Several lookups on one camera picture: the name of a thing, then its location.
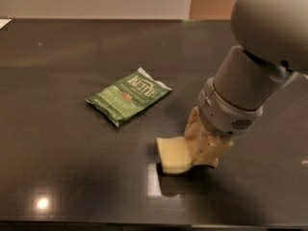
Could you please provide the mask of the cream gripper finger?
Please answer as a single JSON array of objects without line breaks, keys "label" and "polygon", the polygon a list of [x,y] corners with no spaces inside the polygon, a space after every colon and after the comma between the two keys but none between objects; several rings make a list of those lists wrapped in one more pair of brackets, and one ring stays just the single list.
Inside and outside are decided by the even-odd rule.
[{"label": "cream gripper finger", "polygon": [[218,158],[228,152],[232,146],[231,137],[215,135],[203,129],[197,137],[196,150],[192,154],[192,165],[216,168]]},{"label": "cream gripper finger", "polygon": [[193,107],[185,128],[184,137],[190,141],[198,141],[202,130],[203,124],[200,120],[198,108]]}]

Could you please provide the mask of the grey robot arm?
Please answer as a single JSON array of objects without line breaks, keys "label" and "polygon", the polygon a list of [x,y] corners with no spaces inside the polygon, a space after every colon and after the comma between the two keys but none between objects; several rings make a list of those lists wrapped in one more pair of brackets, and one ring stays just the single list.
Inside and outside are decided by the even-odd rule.
[{"label": "grey robot arm", "polygon": [[207,80],[185,130],[194,166],[216,167],[265,101],[307,72],[308,0],[237,0],[231,29],[238,44]]}]

